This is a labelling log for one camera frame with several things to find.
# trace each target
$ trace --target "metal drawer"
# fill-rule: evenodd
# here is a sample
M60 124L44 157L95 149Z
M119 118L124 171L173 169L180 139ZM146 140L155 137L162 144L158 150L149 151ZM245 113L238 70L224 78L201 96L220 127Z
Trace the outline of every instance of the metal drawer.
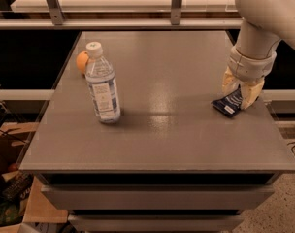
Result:
M191 232L233 230L242 217L215 215L69 215L78 231L98 232Z
M64 210L245 210L274 190L270 185L44 185L42 192Z

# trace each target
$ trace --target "bottle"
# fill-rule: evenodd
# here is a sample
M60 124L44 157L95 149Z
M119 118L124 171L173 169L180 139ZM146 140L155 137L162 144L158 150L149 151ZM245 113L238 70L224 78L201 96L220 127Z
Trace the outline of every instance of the bottle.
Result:
M96 116L103 123L115 123L120 118L115 71L103 55L100 43L86 45L88 61L85 78L94 104Z

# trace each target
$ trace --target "white robotic arm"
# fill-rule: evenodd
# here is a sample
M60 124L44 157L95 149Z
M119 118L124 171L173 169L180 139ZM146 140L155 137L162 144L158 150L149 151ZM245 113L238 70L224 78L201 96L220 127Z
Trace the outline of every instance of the white robotic arm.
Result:
M295 49L295 0L235 0L244 19L236 45L231 49L223 77L223 92L241 86L246 109L256 100L284 40Z

